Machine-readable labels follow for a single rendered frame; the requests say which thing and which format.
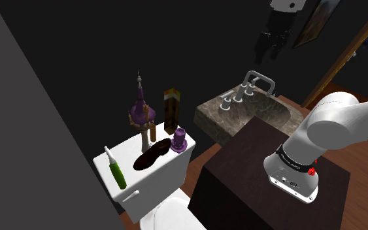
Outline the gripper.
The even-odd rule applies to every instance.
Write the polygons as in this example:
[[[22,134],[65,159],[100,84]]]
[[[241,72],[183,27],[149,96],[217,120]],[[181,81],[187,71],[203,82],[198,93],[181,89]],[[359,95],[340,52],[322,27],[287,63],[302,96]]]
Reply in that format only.
[[[260,65],[263,61],[263,57],[266,51],[270,47],[270,35],[273,37],[273,51],[270,55],[271,59],[276,59],[281,49],[288,40],[288,33],[291,31],[294,23],[293,12],[281,12],[272,10],[269,14],[269,19],[266,24],[267,33],[260,33],[259,38],[254,47],[255,51],[255,63]]]

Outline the wooden door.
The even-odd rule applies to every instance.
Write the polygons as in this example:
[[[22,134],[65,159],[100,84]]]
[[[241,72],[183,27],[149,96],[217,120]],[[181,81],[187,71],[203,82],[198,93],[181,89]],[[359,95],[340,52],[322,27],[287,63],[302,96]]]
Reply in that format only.
[[[322,79],[317,83],[315,88],[310,92],[307,98],[301,103],[300,107],[307,108],[314,99],[324,90],[324,88],[331,82],[335,75],[340,71],[340,69],[345,65],[353,53],[360,47],[362,42],[368,37],[368,21],[361,28],[358,34],[346,47],[344,52],[338,57],[335,63],[330,67],[327,73],[322,77]]]

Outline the marble sink with faucet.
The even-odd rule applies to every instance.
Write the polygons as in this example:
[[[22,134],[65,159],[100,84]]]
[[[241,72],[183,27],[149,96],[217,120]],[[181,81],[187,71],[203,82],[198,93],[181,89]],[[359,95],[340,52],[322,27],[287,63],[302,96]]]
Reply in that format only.
[[[248,71],[239,86],[197,106],[194,123],[220,146],[252,118],[259,118],[290,136],[303,121],[303,115],[275,97],[274,89],[273,80]]]

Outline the brown block torch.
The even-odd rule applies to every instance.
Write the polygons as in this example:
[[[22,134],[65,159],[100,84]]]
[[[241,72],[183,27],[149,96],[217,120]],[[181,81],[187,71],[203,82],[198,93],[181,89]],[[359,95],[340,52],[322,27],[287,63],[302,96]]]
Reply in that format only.
[[[164,91],[164,130],[172,135],[178,127],[180,92],[174,88]]]

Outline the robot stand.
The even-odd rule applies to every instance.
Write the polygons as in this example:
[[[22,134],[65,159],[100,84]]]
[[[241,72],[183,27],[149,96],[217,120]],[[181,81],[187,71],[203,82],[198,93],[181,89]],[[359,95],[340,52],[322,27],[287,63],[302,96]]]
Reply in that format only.
[[[287,138],[252,118],[204,164],[188,208],[207,230],[340,230],[348,171],[319,157],[311,204],[270,183],[263,160]]]

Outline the purple top hat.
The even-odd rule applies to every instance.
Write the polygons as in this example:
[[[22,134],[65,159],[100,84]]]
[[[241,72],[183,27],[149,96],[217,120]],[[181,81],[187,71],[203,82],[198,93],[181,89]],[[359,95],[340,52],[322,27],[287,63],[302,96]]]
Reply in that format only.
[[[188,142],[186,140],[186,131],[185,129],[178,127],[171,139],[170,148],[176,153],[181,153],[187,148],[187,146]]]

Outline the purple tower figure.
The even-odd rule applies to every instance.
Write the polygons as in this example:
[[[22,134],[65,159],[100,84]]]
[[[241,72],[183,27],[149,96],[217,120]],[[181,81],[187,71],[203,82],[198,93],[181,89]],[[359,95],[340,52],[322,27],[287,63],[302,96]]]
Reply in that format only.
[[[142,88],[142,78],[140,72],[137,71],[137,100],[131,107],[128,113],[129,123],[135,129],[140,131],[142,139],[142,153],[145,153],[149,148],[148,130],[154,125],[156,112],[144,100],[144,93]]]

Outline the dark brown shoe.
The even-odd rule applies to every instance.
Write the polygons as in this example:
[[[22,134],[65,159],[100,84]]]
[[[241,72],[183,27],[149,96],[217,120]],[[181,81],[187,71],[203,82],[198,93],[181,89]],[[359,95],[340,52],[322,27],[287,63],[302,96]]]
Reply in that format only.
[[[141,154],[134,162],[133,168],[142,171],[151,167],[159,156],[164,156],[171,148],[171,139],[166,138],[157,141],[145,153]]]

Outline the white toilet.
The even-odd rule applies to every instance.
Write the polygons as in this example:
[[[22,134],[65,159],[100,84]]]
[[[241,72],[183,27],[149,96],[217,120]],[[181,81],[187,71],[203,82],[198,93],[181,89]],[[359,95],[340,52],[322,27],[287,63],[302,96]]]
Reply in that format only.
[[[181,190],[195,141],[186,134],[187,148],[170,149],[142,171],[133,168],[142,154],[141,135],[135,135],[110,149],[127,183],[120,189],[110,171],[105,152],[93,159],[112,200],[119,203],[140,230],[207,230],[188,209],[190,198]]]

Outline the green and white electric toothbrush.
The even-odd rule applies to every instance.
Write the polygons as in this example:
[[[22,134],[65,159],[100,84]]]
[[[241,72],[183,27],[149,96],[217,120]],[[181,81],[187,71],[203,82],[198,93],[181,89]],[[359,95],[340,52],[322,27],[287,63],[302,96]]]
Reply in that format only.
[[[110,171],[111,171],[118,187],[120,189],[126,189],[126,187],[127,187],[126,180],[125,180],[124,175],[123,175],[122,171],[120,170],[113,154],[111,153],[111,151],[109,150],[109,148],[107,146],[105,146],[104,149],[105,149],[105,153],[106,153],[106,155],[108,156],[108,159],[109,159]]]

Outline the framed wall painting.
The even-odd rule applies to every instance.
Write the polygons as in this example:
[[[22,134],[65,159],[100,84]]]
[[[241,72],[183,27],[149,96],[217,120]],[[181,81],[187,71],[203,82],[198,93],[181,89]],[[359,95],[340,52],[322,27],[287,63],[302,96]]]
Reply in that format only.
[[[315,9],[295,40],[293,48],[297,48],[316,39],[340,2],[341,0],[317,0]]]

